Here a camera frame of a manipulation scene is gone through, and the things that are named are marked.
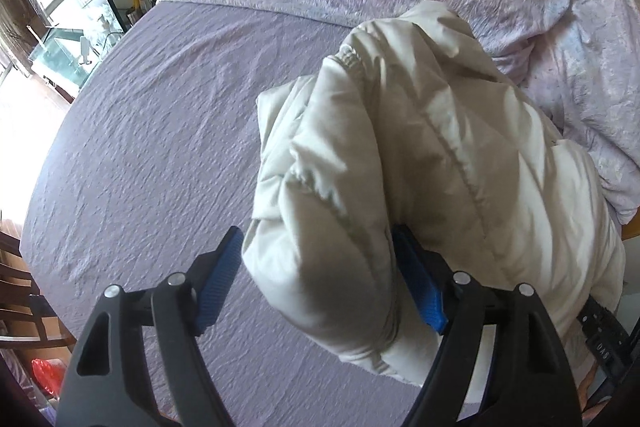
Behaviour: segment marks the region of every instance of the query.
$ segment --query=metal pivot screw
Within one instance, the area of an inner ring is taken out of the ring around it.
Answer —
[[[169,286],[180,286],[187,280],[187,276],[182,272],[172,273],[167,279]]]
[[[527,283],[523,283],[518,286],[518,291],[523,294],[525,297],[532,296],[536,291],[533,289],[533,286]]]
[[[471,276],[467,272],[455,272],[453,274],[453,282],[464,286],[471,282]]]
[[[118,286],[117,284],[107,286],[107,288],[104,290],[104,296],[110,299],[115,297],[118,293],[120,293],[120,286]]]

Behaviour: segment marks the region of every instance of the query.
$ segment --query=white puffer jacket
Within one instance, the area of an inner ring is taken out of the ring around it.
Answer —
[[[485,286],[533,285],[583,376],[575,317],[589,293],[615,308],[625,264],[598,176],[443,4],[358,26],[318,74],[262,93],[258,121],[244,263],[293,325],[421,385],[439,337],[395,266],[404,223]],[[468,401],[491,349],[485,335]]]

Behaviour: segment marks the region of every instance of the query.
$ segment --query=chair backrest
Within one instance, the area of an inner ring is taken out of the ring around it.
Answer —
[[[1,250],[20,255],[20,241],[6,234],[0,235]],[[4,349],[40,349],[64,347],[75,343],[69,335],[47,335],[44,317],[55,317],[49,303],[40,295],[40,289],[31,273],[2,263],[0,259],[0,320],[10,328],[12,322],[28,322],[35,325],[37,337],[0,336]]]

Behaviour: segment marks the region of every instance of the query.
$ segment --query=blue gripper pad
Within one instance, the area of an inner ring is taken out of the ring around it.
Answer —
[[[197,293],[198,313],[194,320],[197,335],[201,335],[215,324],[220,316],[226,296],[240,267],[242,239],[242,231],[231,227],[218,249],[213,253],[204,254],[215,255],[212,261],[213,266],[206,266],[209,263],[198,266],[202,269],[210,269],[210,272]]]
[[[422,252],[415,251],[408,238],[398,229],[394,229],[392,238],[398,269],[414,298],[420,317],[439,334],[444,334],[448,320],[442,303],[442,292],[418,260],[418,255]]]

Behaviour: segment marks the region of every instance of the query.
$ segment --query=red plastic bag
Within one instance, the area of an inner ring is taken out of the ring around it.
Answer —
[[[65,378],[66,364],[60,359],[31,360],[33,376],[36,378],[41,388],[56,398],[60,398],[62,381]]]

